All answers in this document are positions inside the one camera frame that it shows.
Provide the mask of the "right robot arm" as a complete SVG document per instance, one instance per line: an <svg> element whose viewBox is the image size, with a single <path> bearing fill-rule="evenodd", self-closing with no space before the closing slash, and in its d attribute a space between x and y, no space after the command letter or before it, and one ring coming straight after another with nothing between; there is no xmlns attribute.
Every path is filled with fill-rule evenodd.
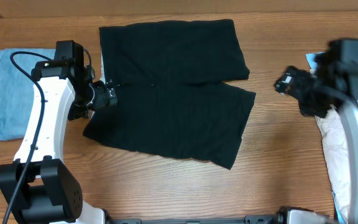
<svg viewBox="0 0 358 224"><path fill-rule="evenodd" d="M298 100L304 116L325 117L335 108L349 149L351 180L349 223L358 223L358 39L330 41L315 57L313 73L289 66L275 82L275 90Z"/></svg>

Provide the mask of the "black shorts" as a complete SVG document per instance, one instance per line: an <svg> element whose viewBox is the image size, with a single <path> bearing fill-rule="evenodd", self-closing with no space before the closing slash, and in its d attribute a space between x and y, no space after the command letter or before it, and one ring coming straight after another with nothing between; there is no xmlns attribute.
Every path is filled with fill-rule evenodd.
<svg viewBox="0 0 358 224"><path fill-rule="evenodd" d="M232 86L250 73L232 20L101 27L99 36L117 105L95 112L85 137L232 168L255 101Z"/></svg>

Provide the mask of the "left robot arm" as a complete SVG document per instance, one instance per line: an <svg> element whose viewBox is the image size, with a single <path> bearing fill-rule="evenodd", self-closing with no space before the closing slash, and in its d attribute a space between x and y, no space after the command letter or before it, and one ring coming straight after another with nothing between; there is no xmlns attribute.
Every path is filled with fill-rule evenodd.
<svg viewBox="0 0 358 224"><path fill-rule="evenodd" d="M63 161L68 121L117 105L115 88L95 81L73 40L58 41L54 58L41 57L24 75L34 84L34 101L24 139L10 164L0 165L0 190L17 223L112 223L105 209L86 203L80 183Z"/></svg>

